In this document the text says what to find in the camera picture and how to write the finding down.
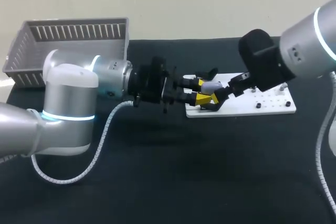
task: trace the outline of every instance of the yellow object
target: yellow object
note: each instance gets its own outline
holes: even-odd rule
[[[218,99],[217,99],[215,93],[213,93],[213,94],[211,95],[211,98],[212,98],[212,100],[214,101],[215,104],[219,103],[219,101],[218,101]]]
[[[204,83],[204,81],[202,81],[201,79],[198,81],[199,86],[202,86],[203,83]]]
[[[210,95],[197,94],[197,95],[196,95],[195,106],[196,106],[196,105],[202,105],[202,104],[210,103],[211,100],[212,100],[212,98],[211,98]]]

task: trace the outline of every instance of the gray cylindrical part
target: gray cylindrical part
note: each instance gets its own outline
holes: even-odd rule
[[[47,82],[44,111],[54,115],[87,117],[96,110],[97,88],[72,87]]]
[[[116,60],[109,56],[85,54],[66,50],[53,50],[47,56],[43,76],[51,67],[69,63],[91,70],[98,75],[98,93],[103,97],[120,99],[127,94],[128,79],[132,70],[131,62]]]
[[[335,15],[336,0],[332,0],[281,35],[282,58],[297,77],[314,78],[336,68]],[[323,46],[323,40],[332,53]]]
[[[33,113],[0,103],[0,157],[29,153],[36,139],[37,126]]]
[[[206,81],[201,86],[201,93],[212,95],[217,89],[222,87],[223,85],[218,81]]]

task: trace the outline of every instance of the silver robotic arm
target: silver robotic arm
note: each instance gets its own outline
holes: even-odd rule
[[[77,155],[89,148],[98,77],[61,64],[49,70],[42,113],[0,104],[0,157],[10,154]]]

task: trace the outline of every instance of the black table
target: black table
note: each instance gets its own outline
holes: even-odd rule
[[[134,66],[165,57],[183,74],[242,72],[237,38],[131,41]],[[333,223],[314,163],[319,127],[331,99],[328,77],[294,80],[293,115],[188,119],[184,106],[142,103],[114,118],[101,157],[82,182],[42,181],[29,159],[0,166],[0,223]],[[43,107],[44,91],[13,89],[8,103]],[[91,161],[116,102],[99,99],[90,150],[39,158],[45,173],[65,179]],[[336,194],[336,158],[322,148]]]

